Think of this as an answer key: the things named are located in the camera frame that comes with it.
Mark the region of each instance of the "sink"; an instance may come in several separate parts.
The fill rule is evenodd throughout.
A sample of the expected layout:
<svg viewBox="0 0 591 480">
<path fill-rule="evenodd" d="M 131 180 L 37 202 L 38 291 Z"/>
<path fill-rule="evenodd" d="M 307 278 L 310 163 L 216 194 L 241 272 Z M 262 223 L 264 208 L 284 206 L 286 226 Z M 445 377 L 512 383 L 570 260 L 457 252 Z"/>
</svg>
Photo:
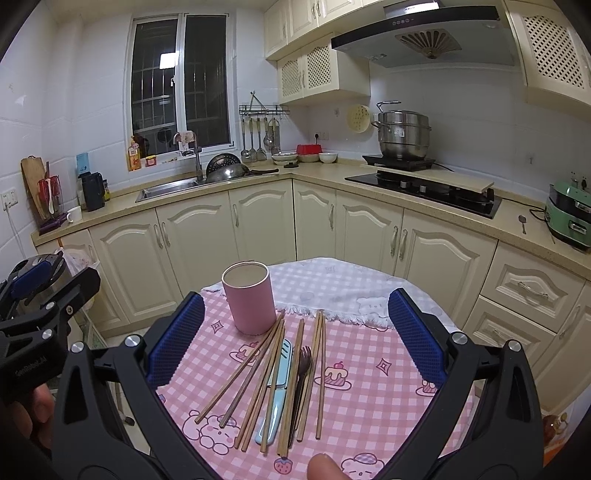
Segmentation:
<svg viewBox="0 0 591 480">
<path fill-rule="evenodd" d="M 197 179 L 178 180 L 163 185 L 156 185 L 155 187 L 141 190 L 138 197 L 135 199 L 135 203 L 161 197 L 162 195 L 168 195 L 169 193 L 184 192 L 185 190 L 202 187 L 203 185 L 205 185 L 205 180 Z"/>
</svg>

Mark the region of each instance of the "fork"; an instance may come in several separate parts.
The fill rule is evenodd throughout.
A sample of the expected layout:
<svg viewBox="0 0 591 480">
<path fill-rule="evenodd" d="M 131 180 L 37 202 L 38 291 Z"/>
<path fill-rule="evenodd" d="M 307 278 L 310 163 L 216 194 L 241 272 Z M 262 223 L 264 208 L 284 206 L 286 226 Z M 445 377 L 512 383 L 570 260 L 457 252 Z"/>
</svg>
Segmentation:
<svg viewBox="0 0 591 480">
<path fill-rule="evenodd" d="M 312 364 L 312 351 L 310 350 L 309 346 L 302 347 L 300 351 L 300 362 L 298 364 L 297 369 L 297 384 L 295 386 L 295 396 L 294 396 L 294 404 L 292 406 L 293 412 L 291 414 L 291 424 L 290 424 L 290 441 L 288 448 L 291 448 L 291 445 L 294 441 L 294 433 L 296 432 L 296 422 L 297 417 L 299 415 L 299 406 L 302 393 L 304 391 L 304 380 L 306 379 L 306 373 L 310 369 L 310 365 Z"/>
</svg>

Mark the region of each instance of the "electrical outlet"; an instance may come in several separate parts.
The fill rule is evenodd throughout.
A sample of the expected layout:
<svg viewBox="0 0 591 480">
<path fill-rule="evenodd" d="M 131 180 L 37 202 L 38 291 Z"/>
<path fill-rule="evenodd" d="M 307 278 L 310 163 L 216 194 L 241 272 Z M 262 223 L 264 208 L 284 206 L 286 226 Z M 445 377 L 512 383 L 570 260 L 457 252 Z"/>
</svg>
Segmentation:
<svg viewBox="0 0 591 480">
<path fill-rule="evenodd" d="M 17 191 L 15 189 L 11 189 L 2 194 L 2 210 L 7 210 L 8 208 L 16 205 L 17 203 Z"/>
</svg>

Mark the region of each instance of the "star print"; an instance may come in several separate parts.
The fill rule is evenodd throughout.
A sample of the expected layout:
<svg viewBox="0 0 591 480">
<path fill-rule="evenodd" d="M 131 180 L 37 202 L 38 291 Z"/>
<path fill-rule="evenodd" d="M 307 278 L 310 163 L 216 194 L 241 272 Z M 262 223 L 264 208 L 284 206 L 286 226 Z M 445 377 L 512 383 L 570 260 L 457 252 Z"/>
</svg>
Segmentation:
<svg viewBox="0 0 591 480">
<path fill-rule="evenodd" d="M 222 324 L 222 322 L 216 322 L 216 323 L 212 323 L 212 328 L 213 328 L 213 333 L 217 333 L 218 330 L 221 330 L 224 328 L 224 325 Z"/>
<path fill-rule="evenodd" d="M 388 371 L 390 370 L 390 367 L 392 366 L 392 364 L 390 362 L 387 362 L 386 360 L 384 360 L 382 358 L 382 360 L 380 361 L 380 363 L 378 363 L 375 368 L 377 368 L 378 370 L 381 370 L 382 372 L 384 372 L 386 374 L 386 377 L 388 376 Z"/>
</svg>

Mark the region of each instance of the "ceiling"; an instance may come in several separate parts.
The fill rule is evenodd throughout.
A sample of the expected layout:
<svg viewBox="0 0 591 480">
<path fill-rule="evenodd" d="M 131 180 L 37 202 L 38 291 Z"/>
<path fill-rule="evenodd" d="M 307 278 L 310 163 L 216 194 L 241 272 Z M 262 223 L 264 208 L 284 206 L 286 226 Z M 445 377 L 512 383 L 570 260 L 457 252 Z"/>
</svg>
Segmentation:
<svg viewBox="0 0 591 480">
<path fill-rule="evenodd" d="M 276 0 L 45 0 L 57 22 L 78 15 L 85 22 L 129 11 L 156 11 L 171 7 L 190 8 L 195 5 L 225 4 L 229 7 L 254 8 L 265 11 Z"/>
</svg>

